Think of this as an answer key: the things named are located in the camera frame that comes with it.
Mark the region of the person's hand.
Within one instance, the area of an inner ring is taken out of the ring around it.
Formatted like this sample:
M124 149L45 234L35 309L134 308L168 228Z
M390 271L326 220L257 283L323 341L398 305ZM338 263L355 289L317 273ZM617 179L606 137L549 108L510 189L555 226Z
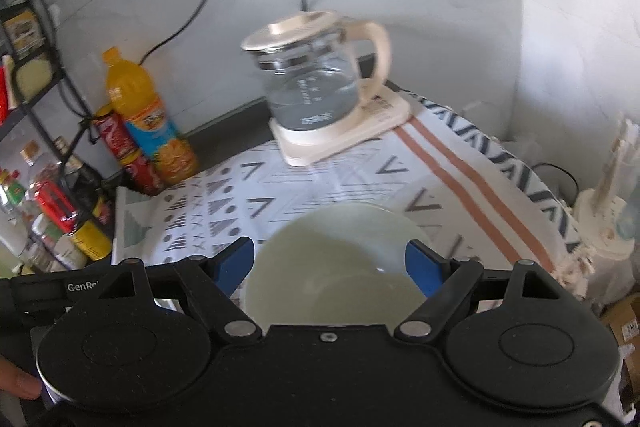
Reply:
M2 391L24 400L40 397L42 384L35 376L20 369L6 358L0 358L0 388Z

